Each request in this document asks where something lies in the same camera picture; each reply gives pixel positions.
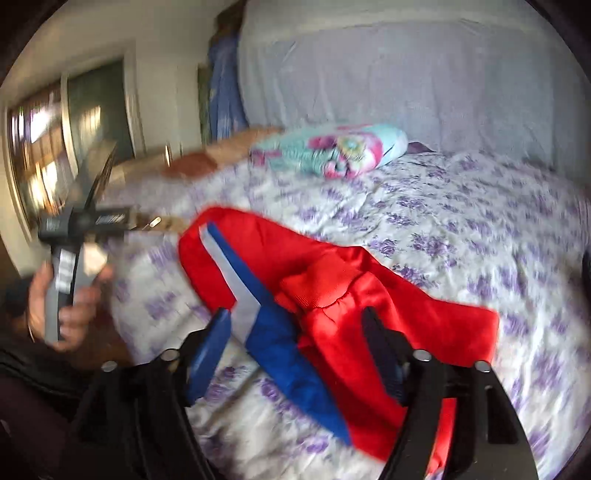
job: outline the red fabric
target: red fabric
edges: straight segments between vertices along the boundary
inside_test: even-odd
[[[178,247],[181,264],[210,310],[232,294],[199,239],[199,227],[209,222],[277,302],[296,314],[300,351],[333,393],[353,444],[377,458],[385,460],[391,453],[405,409],[382,386],[361,330],[363,308],[374,306],[387,328],[400,330],[414,348],[443,362],[470,366],[492,360],[495,312],[433,299],[361,247],[318,242],[251,213],[221,207],[204,211]],[[453,418],[454,402],[446,400],[429,472],[447,458]]]

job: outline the bed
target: bed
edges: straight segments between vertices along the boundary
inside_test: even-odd
[[[233,206],[361,245],[434,297],[499,312],[493,365],[541,479],[558,474],[591,426],[591,327],[580,278],[591,205],[552,173],[482,152],[405,155],[352,181],[244,162],[197,181],[112,187],[105,204],[187,220],[208,205]],[[176,241],[138,233],[110,245],[113,317],[136,362],[179,346],[209,318],[178,264]],[[205,454],[230,479],[374,479],[382,468],[299,412],[233,340],[188,413]]]

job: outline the gray handle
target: gray handle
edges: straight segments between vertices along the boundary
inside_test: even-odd
[[[97,246],[91,245],[93,245],[92,252],[96,252]],[[76,292],[80,288],[91,285],[106,263],[106,255],[102,254],[101,261],[96,260],[96,255],[91,255],[91,260],[94,261],[92,264],[93,262],[89,262],[88,253],[86,244],[81,248],[52,247],[51,249],[53,280],[45,297],[44,340],[46,343],[63,340],[60,333],[59,311],[73,304]]]

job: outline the window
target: window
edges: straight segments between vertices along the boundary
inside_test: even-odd
[[[110,58],[86,60],[85,70],[70,70],[8,111],[11,164],[31,230],[40,212],[59,211],[92,146],[114,140],[116,163],[134,158],[135,147],[144,152],[132,63],[127,53]]]
[[[57,213],[74,175],[64,146],[59,82],[19,102],[8,112],[11,162],[27,222]]]

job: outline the black metal frame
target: black metal frame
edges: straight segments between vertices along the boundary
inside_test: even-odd
[[[80,403],[56,480],[222,480],[199,448],[183,408],[195,400],[187,401],[194,378],[189,365],[222,315],[218,312],[206,330],[190,334],[179,351],[167,350],[149,364],[130,369],[105,364]],[[471,368],[441,363],[424,350],[413,350],[401,332],[385,329],[372,309],[364,312],[362,324],[372,352],[388,345],[382,353],[399,360],[390,366],[401,369],[402,382],[385,383],[409,406],[380,479],[424,478],[444,398],[456,398],[462,414],[456,415],[443,479],[538,478],[515,410],[487,362]],[[376,333],[385,343],[373,343]],[[383,358],[376,361],[381,372]]]

